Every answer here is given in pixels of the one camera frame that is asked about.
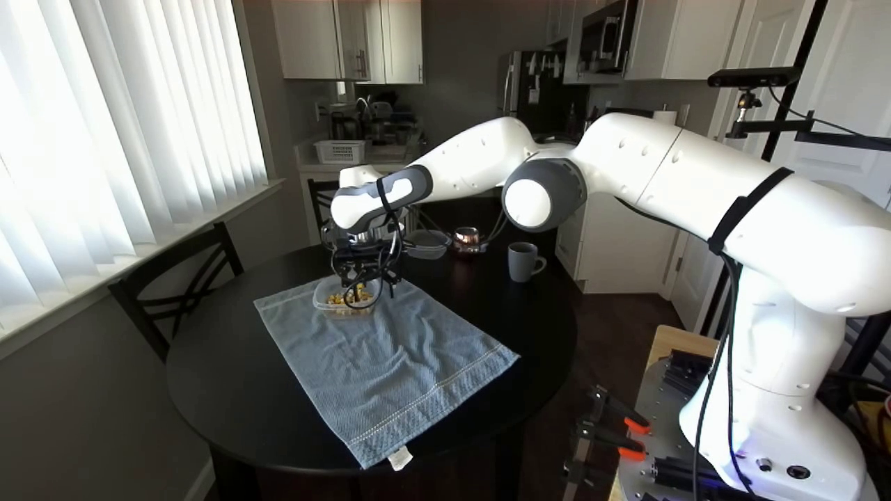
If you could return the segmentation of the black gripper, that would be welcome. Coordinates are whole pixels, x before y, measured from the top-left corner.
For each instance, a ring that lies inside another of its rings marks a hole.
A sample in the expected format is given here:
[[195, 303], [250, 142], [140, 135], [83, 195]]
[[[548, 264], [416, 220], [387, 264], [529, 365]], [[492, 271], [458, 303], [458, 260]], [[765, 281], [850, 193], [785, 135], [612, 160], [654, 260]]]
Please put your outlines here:
[[339, 280], [346, 299], [355, 295], [357, 284], [381, 280], [387, 295], [396, 295], [402, 281], [402, 250], [403, 250], [403, 227], [392, 213], [374, 218], [359, 231], [343, 231], [328, 227], [325, 231], [328, 267]]

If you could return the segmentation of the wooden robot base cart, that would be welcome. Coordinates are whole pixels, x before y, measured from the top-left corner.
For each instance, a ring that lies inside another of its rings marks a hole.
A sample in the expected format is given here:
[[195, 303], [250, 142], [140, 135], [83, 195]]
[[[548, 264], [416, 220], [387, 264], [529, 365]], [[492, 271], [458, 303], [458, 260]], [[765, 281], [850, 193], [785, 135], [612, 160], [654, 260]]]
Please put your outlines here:
[[676, 412], [689, 397], [664, 381], [672, 353], [694, 353], [710, 360], [715, 342], [703, 334], [689, 334], [673, 327], [661, 327], [653, 338], [643, 379], [639, 384], [634, 411], [653, 423], [641, 436], [647, 445], [643, 463], [622, 461], [607, 501], [689, 501], [685, 491], [664, 487], [654, 483], [653, 463], [657, 458], [689, 458], [689, 444], [679, 436]]

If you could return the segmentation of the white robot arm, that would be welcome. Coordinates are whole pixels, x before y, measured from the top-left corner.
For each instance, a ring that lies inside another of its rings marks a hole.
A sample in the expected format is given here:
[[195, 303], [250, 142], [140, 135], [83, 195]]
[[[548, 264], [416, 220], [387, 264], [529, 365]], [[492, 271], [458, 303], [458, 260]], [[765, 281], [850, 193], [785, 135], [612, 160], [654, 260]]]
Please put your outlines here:
[[488, 120], [396, 173], [343, 186], [332, 220], [363, 231], [387, 213], [488, 189], [523, 231], [612, 195], [731, 260], [733, 333], [679, 411], [682, 438], [749, 495], [879, 501], [854, 436], [817, 392], [845, 324], [891, 310], [885, 209], [694, 132], [612, 113], [573, 146], [543, 146], [515, 118]]

